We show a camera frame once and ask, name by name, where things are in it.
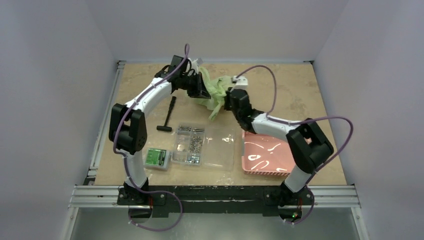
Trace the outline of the light green plastic bag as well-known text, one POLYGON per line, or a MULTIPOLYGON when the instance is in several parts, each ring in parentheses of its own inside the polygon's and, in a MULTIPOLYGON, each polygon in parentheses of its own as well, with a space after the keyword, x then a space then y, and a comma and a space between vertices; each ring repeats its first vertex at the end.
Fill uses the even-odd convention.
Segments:
POLYGON ((210 94, 210 99, 194 98, 194 103, 206 107, 211 111, 208 119, 214 121, 219 114, 221 108, 225 105, 225 96, 228 88, 233 87, 235 84, 232 83, 232 77, 229 75, 223 75, 214 79, 211 79, 208 70, 205 67, 200 66, 198 72, 202 74, 206 90, 210 94))

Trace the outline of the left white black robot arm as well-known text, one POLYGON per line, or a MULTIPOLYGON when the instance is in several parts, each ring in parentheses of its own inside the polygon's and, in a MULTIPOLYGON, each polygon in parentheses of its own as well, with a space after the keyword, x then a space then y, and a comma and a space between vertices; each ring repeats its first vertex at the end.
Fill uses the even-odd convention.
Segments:
POLYGON ((146 203, 150 194, 143 161, 137 159, 148 139, 146 118, 177 90, 186 91, 190 98, 210 99, 199 70, 202 63, 200 58, 191 60, 187 56, 174 55, 171 63, 154 75, 146 89, 127 103, 116 103, 111 109, 108 138, 113 143, 113 152, 123 158, 124 188, 138 205, 146 203))

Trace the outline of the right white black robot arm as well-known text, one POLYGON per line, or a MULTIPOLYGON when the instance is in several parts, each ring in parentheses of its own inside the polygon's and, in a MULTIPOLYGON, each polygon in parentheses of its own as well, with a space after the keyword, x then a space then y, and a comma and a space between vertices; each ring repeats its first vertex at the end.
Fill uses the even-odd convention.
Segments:
POLYGON ((252 107, 244 89, 231 87, 225 92, 224 108, 231 111, 240 127, 251 134, 268 135, 288 143, 294 168, 280 185, 280 196, 288 204, 300 198, 308 179, 334 153, 334 147, 319 125, 308 118, 293 122, 270 118, 252 107))

